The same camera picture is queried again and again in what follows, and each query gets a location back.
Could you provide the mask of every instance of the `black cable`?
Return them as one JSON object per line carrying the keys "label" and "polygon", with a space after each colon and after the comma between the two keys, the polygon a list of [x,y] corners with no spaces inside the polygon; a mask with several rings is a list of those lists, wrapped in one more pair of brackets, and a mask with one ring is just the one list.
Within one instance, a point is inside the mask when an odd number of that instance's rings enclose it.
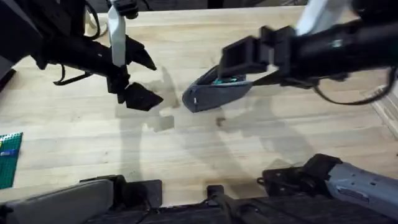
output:
{"label": "black cable", "polygon": [[91,37],[88,37],[88,38],[89,38],[90,40],[95,40],[95,39],[97,39],[98,37],[100,37],[100,35],[101,35],[100,20],[98,19],[98,14],[97,14],[97,12],[96,12],[95,9],[93,8],[93,6],[91,6],[91,4],[88,3],[87,0],[85,0],[85,4],[86,4],[86,6],[88,7],[88,10],[92,13],[92,15],[93,15],[93,17],[94,17],[94,20],[95,20],[95,23],[96,23],[96,25],[97,25],[97,31],[96,31],[96,33],[94,34],[94,36],[91,36]]}
{"label": "black cable", "polygon": [[331,100],[329,97],[327,97],[322,91],[321,89],[319,89],[318,86],[313,87],[313,90],[315,91],[315,93],[317,93],[318,95],[320,95],[324,100],[326,100],[327,102],[330,103],[334,103],[337,105],[348,105],[348,106],[361,106],[361,105],[366,105],[366,104],[370,104],[373,103],[377,100],[380,100],[382,98],[384,98],[385,96],[387,96],[392,89],[394,88],[395,84],[396,84],[396,80],[397,80],[397,67],[392,67],[391,71],[388,73],[388,83],[387,86],[383,88],[383,90],[370,97],[367,98],[365,100],[359,100],[359,101],[355,101],[355,102],[351,102],[351,103],[340,103],[340,102],[336,102],[334,100]]}
{"label": "black cable", "polygon": [[305,223],[305,224],[314,224],[314,222],[311,222],[311,221],[306,220],[306,219],[304,219],[304,218],[302,218],[302,217],[298,217],[298,216],[296,216],[296,215],[294,215],[294,214],[291,214],[291,213],[289,213],[289,212],[286,212],[285,210],[283,210],[283,209],[281,209],[281,208],[277,208],[277,207],[275,207],[275,206],[273,206],[273,205],[270,205],[270,204],[268,204],[268,203],[265,203],[265,202],[263,202],[263,201],[261,201],[261,200],[259,200],[259,199],[253,198],[252,200],[255,201],[255,202],[257,202],[257,203],[260,203],[260,204],[262,204],[262,205],[264,205],[264,206],[266,206],[266,207],[269,207],[269,208],[271,208],[271,209],[273,209],[273,210],[275,210],[275,211],[277,211],[277,212],[280,212],[280,213],[282,213],[282,214],[284,214],[284,215],[287,215],[287,216],[290,217],[290,218],[294,218],[295,220],[297,220],[297,221],[299,221],[299,222],[301,222],[301,223]]}
{"label": "black cable", "polygon": [[153,8],[151,8],[151,7],[149,6],[149,3],[148,3],[147,0],[142,0],[142,1],[143,1],[144,4],[147,6],[147,10],[148,10],[148,11],[153,11]]}

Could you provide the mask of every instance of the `wooden tabletop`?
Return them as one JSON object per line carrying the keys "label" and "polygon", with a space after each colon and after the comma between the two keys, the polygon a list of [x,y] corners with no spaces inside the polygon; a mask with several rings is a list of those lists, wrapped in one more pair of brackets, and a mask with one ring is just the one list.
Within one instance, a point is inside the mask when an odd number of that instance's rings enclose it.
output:
{"label": "wooden tabletop", "polygon": [[[108,174],[161,179],[164,205],[199,202],[210,184],[223,184],[234,197],[260,196],[256,178],[264,169],[300,165],[317,152],[398,178],[398,142],[372,106],[333,105],[311,90],[279,86],[256,87],[203,113],[182,104],[183,91],[218,63],[222,47],[263,25],[294,25],[302,9],[143,12],[128,21],[129,36],[145,44],[158,67],[129,66],[131,80],[165,98],[149,113],[118,105],[103,77],[57,87],[60,66],[41,71],[24,59],[0,93],[0,134],[24,132],[14,188],[0,190],[0,200]],[[107,37],[99,41],[108,44]],[[68,77],[79,74],[67,69]],[[355,100],[384,77],[362,73],[322,89]]]}

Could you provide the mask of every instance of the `green lego baseplate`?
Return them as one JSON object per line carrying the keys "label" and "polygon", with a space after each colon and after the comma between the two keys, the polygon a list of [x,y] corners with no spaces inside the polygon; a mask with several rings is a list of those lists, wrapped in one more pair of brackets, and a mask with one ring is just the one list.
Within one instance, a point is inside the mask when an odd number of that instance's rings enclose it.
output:
{"label": "green lego baseplate", "polygon": [[[0,189],[12,187],[14,182],[22,133],[0,135]],[[11,156],[1,156],[2,152],[16,151]]]}

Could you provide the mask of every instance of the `black mount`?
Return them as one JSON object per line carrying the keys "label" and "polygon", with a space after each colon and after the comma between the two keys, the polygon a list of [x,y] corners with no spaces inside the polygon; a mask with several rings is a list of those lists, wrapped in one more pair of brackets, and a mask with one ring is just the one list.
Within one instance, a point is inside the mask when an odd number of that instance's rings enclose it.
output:
{"label": "black mount", "polygon": [[257,182],[264,186],[268,196],[285,197],[306,193],[309,196],[332,196],[327,189],[329,172],[343,162],[336,157],[315,154],[303,167],[264,170]]}
{"label": "black mount", "polygon": [[162,206],[162,181],[146,180],[138,182],[126,182],[123,175],[107,175],[81,180],[88,182],[93,180],[110,180],[113,182],[114,200],[111,209],[146,209],[160,208]]}
{"label": "black mount", "polygon": [[0,92],[2,92],[6,84],[10,81],[15,73],[16,71],[14,69],[11,69],[2,78],[0,78]]}

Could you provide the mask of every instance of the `metal bracket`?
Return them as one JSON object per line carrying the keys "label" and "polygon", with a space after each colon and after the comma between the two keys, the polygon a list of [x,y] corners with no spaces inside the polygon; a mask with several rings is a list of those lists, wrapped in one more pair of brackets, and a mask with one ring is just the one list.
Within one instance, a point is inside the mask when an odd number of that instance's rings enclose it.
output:
{"label": "metal bracket", "polygon": [[316,34],[335,25],[351,0],[310,0],[296,25],[297,35]]}
{"label": "metal bracket", "polygon": [[115,1],[111,0],[112,6],[108,11],[109,40],[112,46],[112,62],[122,67],[126,64],[126,21],[116,9]]}

